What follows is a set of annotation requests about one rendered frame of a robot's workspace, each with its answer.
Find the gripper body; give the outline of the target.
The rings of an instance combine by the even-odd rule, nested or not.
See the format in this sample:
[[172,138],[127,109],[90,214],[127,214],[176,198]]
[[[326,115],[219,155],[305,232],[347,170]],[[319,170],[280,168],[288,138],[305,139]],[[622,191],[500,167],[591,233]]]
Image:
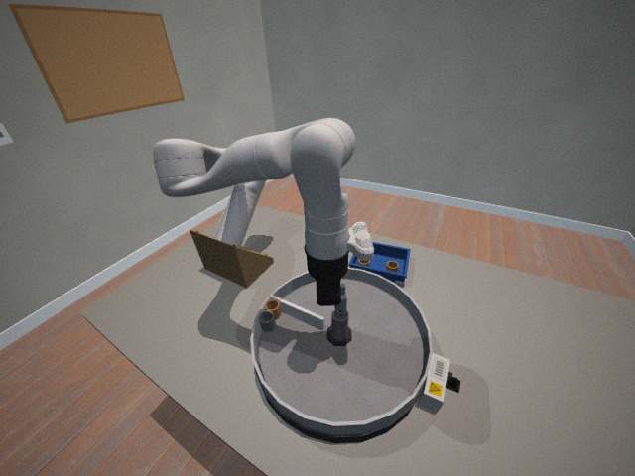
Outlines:
[[374,257],[366,223],[356,222],[350,229],[347,223],[341,231],[330,234],[315,233],[306,226],[305,242],[308,272],[317,282],[317,304],[339,305],[340,281],[348,270],[348,253],[361,261],[371,261]]

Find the blue crate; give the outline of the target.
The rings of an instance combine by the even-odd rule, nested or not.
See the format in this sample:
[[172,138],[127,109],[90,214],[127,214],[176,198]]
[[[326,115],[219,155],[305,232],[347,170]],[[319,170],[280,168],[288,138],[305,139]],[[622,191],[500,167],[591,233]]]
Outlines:
[[[397,284],[399,287],[404,287],[405,279],[407,278],[411,249],[375,242],[372,243],[374,246],[374,258],[370,261],[370,267],[358,265],[359,259],[354,254],[351,257],[348,266],[350,266],[350,268],[362,269],[380,275]],[[386,271],[386,264],[389,261],[395,261],[399,264],[397,273]]]

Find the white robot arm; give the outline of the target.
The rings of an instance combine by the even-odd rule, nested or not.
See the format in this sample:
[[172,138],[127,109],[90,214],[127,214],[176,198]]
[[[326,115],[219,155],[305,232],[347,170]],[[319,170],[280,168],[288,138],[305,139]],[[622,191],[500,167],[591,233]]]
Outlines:
[[266,180],[291,174],[304,202],[307,228],[320,234],[344,229],[348,196],[340,187],[340,170],[352,157],[355,145],[349,125],[325,118],[246,137],[227,149],[166,139],[154,146],[153,158],[166,196],[193,196],[235,185],[213,238],[241,247]]

